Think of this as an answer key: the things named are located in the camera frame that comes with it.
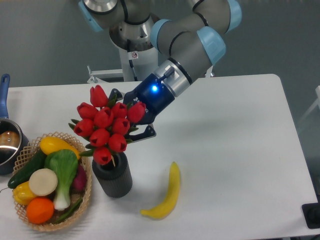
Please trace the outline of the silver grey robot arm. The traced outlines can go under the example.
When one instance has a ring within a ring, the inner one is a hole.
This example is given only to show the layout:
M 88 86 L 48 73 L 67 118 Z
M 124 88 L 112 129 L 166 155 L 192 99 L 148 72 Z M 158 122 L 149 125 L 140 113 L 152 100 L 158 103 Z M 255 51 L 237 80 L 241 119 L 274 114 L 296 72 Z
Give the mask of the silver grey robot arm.
M 95 32 L 108 30 L 120 55 L 120 70 L 91 71 L 90 77 L 122 76 L 138 82 L 127 93 L 114 89 L 111 96 L 124 104 L 146 104 L 140 125 L 146 128 L 125 137 L 137 142 L 156 135 L 156 116 L 197 79 L 210 76 L 225 54 L 222 35 L 236 28 L 242 10 L 235 0 L 190 0 L 192 13 L 178 21 L 151 13 L 149 0 L 81 0 L 86 22 Z

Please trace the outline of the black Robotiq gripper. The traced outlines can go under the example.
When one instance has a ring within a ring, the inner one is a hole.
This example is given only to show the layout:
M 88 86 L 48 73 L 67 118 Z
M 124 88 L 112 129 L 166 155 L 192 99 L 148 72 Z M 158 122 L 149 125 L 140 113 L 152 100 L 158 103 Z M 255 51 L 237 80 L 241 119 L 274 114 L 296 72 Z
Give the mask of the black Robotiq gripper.
M 142 133 L 129 133 L 125 135 L 125 139 L 129 140 L 130 143 L 150 139 L 157 135 L 152 123 L 156 116 L 175 100 L 174 95 L 164 84 L 164 80 L 166 78 L 167 77 L 165 75 L 157 77 L 152 73 L 135 89 L 127 92 L 126 94 L 119 91 L 117 88 L 113 88 L 110 91 L 108 97 L 110 103 L 117 103 L 123 99 L 124 104 L 132 103 L 135 105 L 138 102 L 142 102 L 146 105 L 147 112 L 137 124 L 148 125 Z

